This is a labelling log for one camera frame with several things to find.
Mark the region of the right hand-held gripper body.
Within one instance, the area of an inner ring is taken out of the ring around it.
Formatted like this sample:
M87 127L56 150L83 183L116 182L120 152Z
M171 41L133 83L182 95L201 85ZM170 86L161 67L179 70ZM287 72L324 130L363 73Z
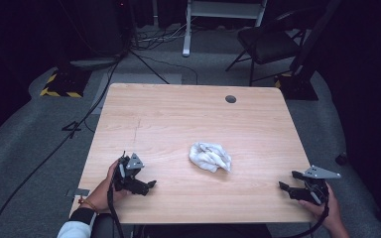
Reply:
M302 181L317 205L325 203L328 198L328 189L325 181L327 179L340 178L340 173L331 172L317 166L310 166L302 173Z

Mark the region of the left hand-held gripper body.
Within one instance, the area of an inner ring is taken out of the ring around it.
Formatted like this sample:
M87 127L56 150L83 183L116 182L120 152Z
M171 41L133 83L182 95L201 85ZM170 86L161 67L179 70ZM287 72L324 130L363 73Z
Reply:
M133 153L131 157L123 155L118 159L117 168L114 171L114 187L116 191L129 190L133 186L147 185L136 179L136 175L144 168L143 162Z

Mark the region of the white towel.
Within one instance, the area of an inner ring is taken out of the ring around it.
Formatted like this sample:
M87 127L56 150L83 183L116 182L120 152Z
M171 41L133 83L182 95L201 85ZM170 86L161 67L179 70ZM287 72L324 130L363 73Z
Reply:
M219 144L193 143L189 158L196 166L211 173L215 173L218 169L231 172L231 157Z

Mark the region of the person's right hand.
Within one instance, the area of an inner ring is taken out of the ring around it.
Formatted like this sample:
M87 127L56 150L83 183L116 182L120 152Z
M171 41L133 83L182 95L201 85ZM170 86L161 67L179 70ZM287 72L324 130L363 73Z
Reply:
M330 185L327 185L328 188L328 216L323 221L322 225L327 229L332 227L344 226L340 216L339 204L337 198L335 197L332 188ZM311 212L316 219L320 219L321 214L324 212L323 206L318 206L313 203L310 203L305 200L299 200L299 205Z

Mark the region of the person's left hand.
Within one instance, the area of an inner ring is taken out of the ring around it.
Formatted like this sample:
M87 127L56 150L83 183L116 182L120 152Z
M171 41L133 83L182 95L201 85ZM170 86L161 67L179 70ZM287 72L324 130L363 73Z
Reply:
M94 189L94 191L86 198L84 206L100 213L108 209L107 191L111 188L111 179L117 162L114 162L108 169L106 178Z

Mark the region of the grey floor tape piece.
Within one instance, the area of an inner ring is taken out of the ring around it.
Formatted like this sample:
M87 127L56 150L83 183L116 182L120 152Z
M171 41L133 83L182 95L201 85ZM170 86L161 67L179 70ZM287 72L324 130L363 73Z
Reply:
M83 189L83 188L69 189L65 193L66 197L88 196L88 195L89 195L89 189Z

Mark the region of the black seat cushion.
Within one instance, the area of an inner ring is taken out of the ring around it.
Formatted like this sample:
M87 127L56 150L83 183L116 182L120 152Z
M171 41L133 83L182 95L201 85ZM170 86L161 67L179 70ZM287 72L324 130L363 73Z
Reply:
M116 238L116 227L109 213L99 214L95 218L90 238Z

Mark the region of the black stand with slanted pole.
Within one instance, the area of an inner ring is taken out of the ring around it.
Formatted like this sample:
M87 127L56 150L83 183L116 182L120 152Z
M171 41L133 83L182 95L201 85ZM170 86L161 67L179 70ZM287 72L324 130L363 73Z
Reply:
M318 100L318 96L311 84L311 78L320 62L318 43L322 32L341 1L329 0L322 16L317 20L305 41L300 54L293 60L292 66L295 69L292 74L290 76L279 75L276 77L275 86L281 90L285 99Z

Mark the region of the hazard striped black stand base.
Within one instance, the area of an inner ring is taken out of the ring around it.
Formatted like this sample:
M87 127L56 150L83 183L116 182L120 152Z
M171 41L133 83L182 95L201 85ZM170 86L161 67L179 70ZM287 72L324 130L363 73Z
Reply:
M71 71L56 69L49 77L40 95L80 98L84 95L90 76L90 71L82 69Z

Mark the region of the black folding chair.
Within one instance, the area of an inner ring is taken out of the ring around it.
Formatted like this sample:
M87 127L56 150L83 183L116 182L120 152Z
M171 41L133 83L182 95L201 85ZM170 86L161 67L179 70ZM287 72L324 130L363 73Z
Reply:
M255 64L262 65L295 57L302 49L308 28L308 14L308 9L292 10L265 25L239 31L237 40L243 51L225 70L229 71L236 63L249 60L249 85L266 79L266 76L260 79L254 77Z

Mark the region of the dark cabinet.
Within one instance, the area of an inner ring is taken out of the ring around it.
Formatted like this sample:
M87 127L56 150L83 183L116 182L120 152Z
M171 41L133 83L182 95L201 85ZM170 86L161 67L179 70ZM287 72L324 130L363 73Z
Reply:
M134 29L130 0L59 2L93 54L107 58L128 54Z

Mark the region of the white desk frame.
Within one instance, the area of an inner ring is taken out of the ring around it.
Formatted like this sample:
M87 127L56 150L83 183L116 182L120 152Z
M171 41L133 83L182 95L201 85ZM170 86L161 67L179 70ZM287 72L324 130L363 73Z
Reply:
M215 17L254 20L259 26L262 22L268 0L256 3L243 3L243 0L187 0L186 32L182 55L191 54L191 20L193 17Z

